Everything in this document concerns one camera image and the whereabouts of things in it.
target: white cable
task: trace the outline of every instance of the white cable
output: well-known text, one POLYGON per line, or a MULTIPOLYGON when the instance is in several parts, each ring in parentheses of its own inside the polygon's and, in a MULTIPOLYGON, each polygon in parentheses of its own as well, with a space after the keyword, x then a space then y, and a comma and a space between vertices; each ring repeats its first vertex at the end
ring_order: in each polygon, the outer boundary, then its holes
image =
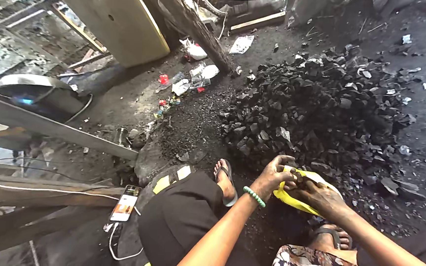
POLYGON ((228 17, 228 13, 226 13, 226 15, 224 16, 224 20, 223 20, 223 28, 221 29, 221 33, 220 36, 218 37, 218 40, 221 38, 221 36, 223 35, 223 30, 224 30, 224 24, 226 22, 226 18, 228 17))
MULTIPOLYGON (((63 192, 63 193, 71 193, 71 194, 84 194, 84 195, 88 195, 88 196, 99 196, 99 197, 106 197, 106 198, 110 198, 110 199, 119 200, 118 198, 111 197, 111 196, 106 196, 106 195, 101 195, 101 194, 91 194, 91 193, 78 192, 78 191, 67 191, 67 190, 58 190, 58 189, 49 189, 49 188, 27 188, 27 187, 17 187, 17 186, 3 185, 3 184, 0 184, 0 187, 1 188, 8 188, 8 189, 17 189, 17 190, 54 191, 54 192, 63 192)), ((134 206, 134 210, 136 210, 136 212, 139 216, 141 215, 141 213, 136 208, 136 206, 134 206)), ((130 257, 136 257, 137 255, 139 255, 144 250, 144 248, 142 248, 141 251, 139 251, 137 254, 134 254, 134 255, 131 255, 131 256, 127 256, 127 257, 123 257, 123 258, 118 258, 118 257, 115 256, 115 253, 113 252, 113 248, 111 247, 111 240, 113 239, 113 235, 114 235, 115 230, 118 227, 118 225, 119 225, 119 222, 115 223, 113 231, 111 232, 111 236, 109 237, 109 251, 111 251, 111 255, 113 256, 113 259, 123 260, 123 259, 127 259, 127 258, 130 258, 130 257)), ((34 244, 32 243, 32 240, 29 242, 29 244, 31 245, 31 249, 32 249, 32 252, 33 252, 33 255, 34 255, 35 249, 34 249, 34 244)))
POLYGON ((51 188, 28 188, 28 187, 17 187, 17 186, 9 186, 9 185, 3 185, 0 184, 1 188, 7 188, 7 189, 17 189, 17 190, 29 190, 29 191, 53 191, 53 192, 62 192, 62 193, 71 193, 71 194, 83 194, 88 196, 98 196, 98 197, 105 197, 110 199, 119 200, 118 198, 102 195, 102 194, 92 194, 87 192, 79 192, 79 191, 67 191, 67 190, 59 190, 59 189, 51 189, 51 188))
POLYGON ((111 251, 111 256, 113 256, 113 259, 115 259, 115 260, 123 260, 123 259, 127 259, 127 258, 130 258, 130 257, 136 257, 137 255, 139 255, 144 250, 144 248, 142 248, 141 251, 139 251, 138 253, 131 255, 131 256, 122 257, 122 258, 115 256, 115 252, 113 251, 113 248, 111 247, 111 240, 113 239, 113 235, 115 234, 115 231, 116 231, 116 228, 118 227, 118 225, 119 225, 119 222, 115 223, 115 226, 113 226, 113 231, 111 232, 111 236, 109 237, 109 251, 111 251))

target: floral fabric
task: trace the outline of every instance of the floral fabric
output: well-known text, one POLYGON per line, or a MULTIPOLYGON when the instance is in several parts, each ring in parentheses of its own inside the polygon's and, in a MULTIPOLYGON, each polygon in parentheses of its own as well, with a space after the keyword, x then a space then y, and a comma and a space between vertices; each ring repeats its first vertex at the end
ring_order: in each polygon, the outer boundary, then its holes
POLYGON ((272 266, 356 266, 329 253, 294 245, 282 246, 272 266))

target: smartphone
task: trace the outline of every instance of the smartphone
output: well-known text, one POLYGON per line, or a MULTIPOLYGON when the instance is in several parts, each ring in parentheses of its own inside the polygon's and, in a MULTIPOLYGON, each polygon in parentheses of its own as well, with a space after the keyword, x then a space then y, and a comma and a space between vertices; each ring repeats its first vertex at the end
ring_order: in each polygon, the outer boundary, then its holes
POLYGON ((127 185, 111 214, 110 221, 127 221, 134 209, 140 191, 140 187, 127 185))

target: wooden beam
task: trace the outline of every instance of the wooden beam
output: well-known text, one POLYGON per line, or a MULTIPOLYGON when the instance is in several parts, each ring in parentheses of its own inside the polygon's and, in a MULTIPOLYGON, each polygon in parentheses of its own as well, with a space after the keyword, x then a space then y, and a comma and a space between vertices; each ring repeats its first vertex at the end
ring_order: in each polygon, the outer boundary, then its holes
POLYGON ((0 235, 56 212, 65 206, 28 207, 0 216, 0 235))
POLYGON ((20 126, 32 132, 58 137, 82 147, 93 148, 128 160, 135 160, 138 154, 137 151, 130 150, 121 145, 69 127, 68 125, 58 123, 1 100, 0 124, 10 127, 20 126))
POLYGON ((252 30, 258 27, 264 27, 273 23, 281 23, 284 21, 285 11, 275 13, 266 17, 261 17, 255 20, 247 21, 238 25, 234 25, 230 29, 230 33, 239 33, 252 30))
POLYGON ((206 52, 220 71, 229 73, 233 63, 221 48, 220 42, 206 28, 195 11, 189 8, 184 0, 161 0, 177 22, 185 29, 206 52))
MULTIPOLYGON (((27 178, 11 178, 0 176, 0 184, 24 188, 45 188, 64 191, 83 191, 90 194, 100 194, 119 198, 124 188, 106 187, 89 184, 76 184, 27 178)), ((106 206, 114 207, 116 200, 81 194, 69 194, 53 191, 28 191, 0 188, 0 206, 106 206)))
POLYGON ((84 39, 92 49, 95 51, 98 51, 100 53, 104 53, 105 50, 103 47, 99 46, 93 39, 91 39, 82 28, 75 25, 75 23, 69 19, 65 14, 63 14, 59 9, 54 7, 53 5, 50 5, 49 8, 51 11, 58 16, 65 24, 67 24, 72 30, 74 30, 82 39, 84 39))
POLYGON ((79 209, 72 214, 63 215, 50 220, 40 221, 32 225, 20 227, 0 235, 0 251, 22 243, 41 238, 60 230, 78 227, 100 215, 108 215, 107 208, 79 209))
POLYGON ((87 65, 87 64, 90 64, 91 62, 94 62, 94 61, 96 61, 96 60, 100 60, 101 58, 105 58, 105 57, 107 57, 108 55, 110 55, 111 53, 109 52, 109 51, 107 51, 107 52, 105 52, 105 53, 102 53, 102 54, 98 54, 98 55, 95 55, 95 56, 92 56, 92 57, 90 57, 90 58, 86 58, 86 59, 84 59, 84 60, 82 60, 82 61, 80 61, 80 62, 77 62, 77 63, 75 63, 75 64, 73 64, 73 65, 70 65, 70 66, 68 66, 70 69, 74 69, 74 68, 78 68, 78 67, 82 67, 82 66, 84 66, 84 65, 87 65))

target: charcoal pile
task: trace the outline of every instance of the charcoal pile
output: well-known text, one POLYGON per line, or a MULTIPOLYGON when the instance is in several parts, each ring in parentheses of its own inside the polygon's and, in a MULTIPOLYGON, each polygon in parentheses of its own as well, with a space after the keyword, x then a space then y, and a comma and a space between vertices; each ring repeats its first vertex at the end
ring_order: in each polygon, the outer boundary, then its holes
POLYGON ((357 46, 303 52, 293 62, 259 65, 220 113, 222 136, 258 169, 287 154, 295 167, 335 184, 374 184, 399 172, 397 134, 416 121, 401 112, 409 98, 400 92, 414 81, 421 82, 408 70, 386 69, 382 58, 360 56, 357 46))

